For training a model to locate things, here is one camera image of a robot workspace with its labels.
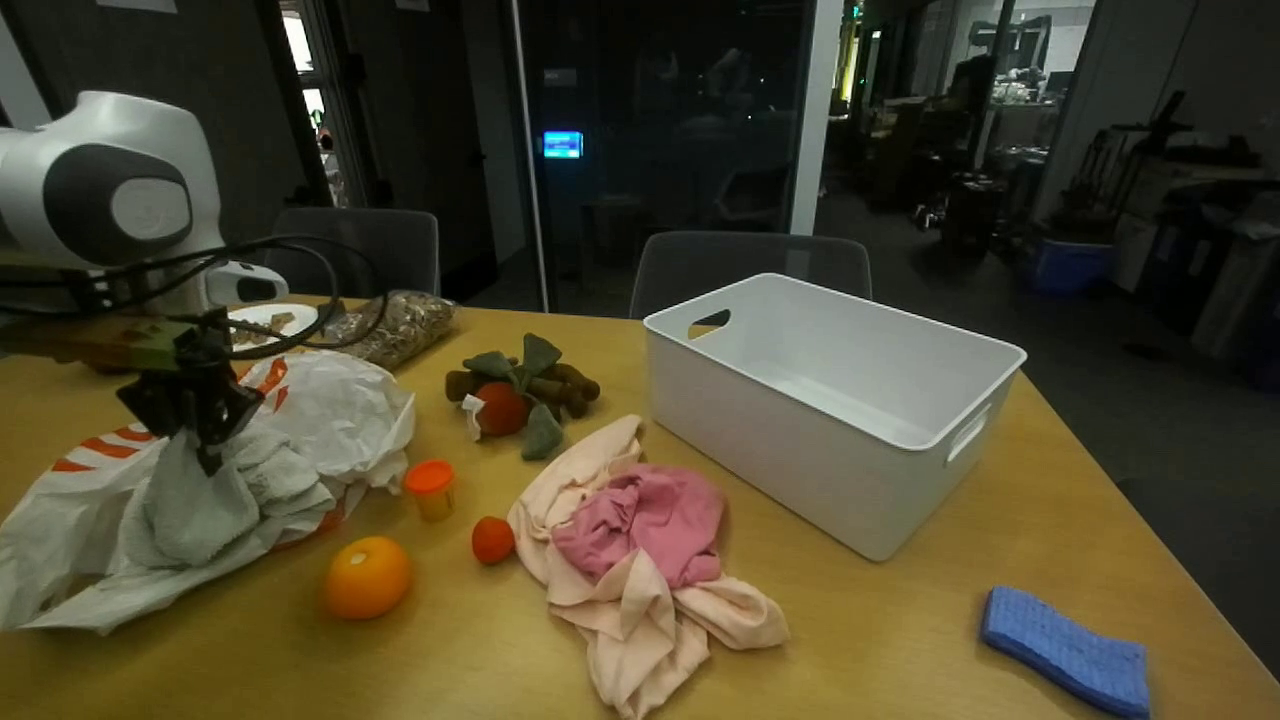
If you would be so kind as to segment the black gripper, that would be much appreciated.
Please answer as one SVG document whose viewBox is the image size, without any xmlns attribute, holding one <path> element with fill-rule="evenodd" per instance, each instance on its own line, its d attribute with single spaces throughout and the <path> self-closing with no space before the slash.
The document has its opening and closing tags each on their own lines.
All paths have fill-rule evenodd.
<svg viewBox="0 0 1280 720">
<path fill-rule="evenodd" d="M 198 338 L 181 352 L 177 371 L 131 371 L 122 387 L 124 408 L 155 436 L 191 432 L 198 463 L 217 471 L 223 446 L 250 429 L 263 403 L 255 387 L 244 387 L 231 371 L 227 317 L 181 317 Z"/>
</svg>

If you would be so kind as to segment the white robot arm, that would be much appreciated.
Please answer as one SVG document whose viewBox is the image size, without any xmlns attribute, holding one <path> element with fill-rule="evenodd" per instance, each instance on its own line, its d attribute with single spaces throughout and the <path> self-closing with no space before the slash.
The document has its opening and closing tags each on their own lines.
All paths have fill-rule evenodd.
<svg viewBox="0 0 1280 720">
<path fill-rule="evenodd" d="M 131 371 L 122 403 L 203 471 L 259 396 L 231 371 L 227 314 L 288 279 L 220 238 L 220 183 L 190 109 L 80 92 L 58 118 L 0 22 L 4 350 Z"/>
</svg>

